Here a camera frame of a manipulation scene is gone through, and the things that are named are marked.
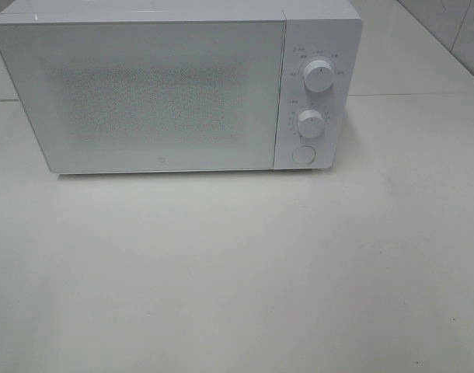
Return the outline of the white microwave door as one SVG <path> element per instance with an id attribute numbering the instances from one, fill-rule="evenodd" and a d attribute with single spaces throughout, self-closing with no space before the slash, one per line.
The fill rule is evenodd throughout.
<path id="1" fill-rule="evenodd" d="M 284 24 L 0 25 L 53 173 L 270 169 Z"/>

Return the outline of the white timer knob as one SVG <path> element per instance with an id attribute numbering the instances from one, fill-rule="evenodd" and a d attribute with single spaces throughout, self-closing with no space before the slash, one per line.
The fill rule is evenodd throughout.
<path id="1" fill-rule="evenodd" d="M 317 110 L 304 110 L 298 115 L 297 129 L 303 138 L 313 139 L 321 136 L 325 126 L 326 119 Z"/>

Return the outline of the white microwave oven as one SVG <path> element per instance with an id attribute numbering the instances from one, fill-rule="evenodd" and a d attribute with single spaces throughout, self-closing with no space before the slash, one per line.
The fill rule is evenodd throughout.
<path id="1" fill-rule="evenodd" d="M 284 24 L 284 36 L 274 164 L 270 169 L 207 171 L 328 169 L 335 158 L 363 28 L 348 1 L 15 1 L 0 13 L 0 25 L 276 21 Z M 305 65 L 316 58 L 325 58 L 334 67 L 333 85 L 321 93 L 308 91 L 302 76 Z M 325 117 L 321 136 L 299 135 L 298 115 L 304 110 L 317 110 Z M 303 145 L 315 149 L 309 165 L 292 158 Z"/>

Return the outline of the round white door button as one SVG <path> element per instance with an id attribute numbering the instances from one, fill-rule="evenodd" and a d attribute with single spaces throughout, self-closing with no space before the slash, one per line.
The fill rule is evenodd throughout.
<path id="1" fill-rule="evenodd" d="M 293 160 L 300 165 L 309 165 L 315 160 L 315 149 L 311 146 L 303 145 L 292 152 Z"/>

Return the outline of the upper white power knob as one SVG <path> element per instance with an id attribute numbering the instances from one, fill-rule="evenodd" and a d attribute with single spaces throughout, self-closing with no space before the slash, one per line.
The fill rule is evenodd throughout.
<path id="1" fill-rule="evenodd" d="M 302 71 L 305 88 L 313 93 L 321 93 L 333 85 L 334 67 L 325 58 L 308 62 Z"/>

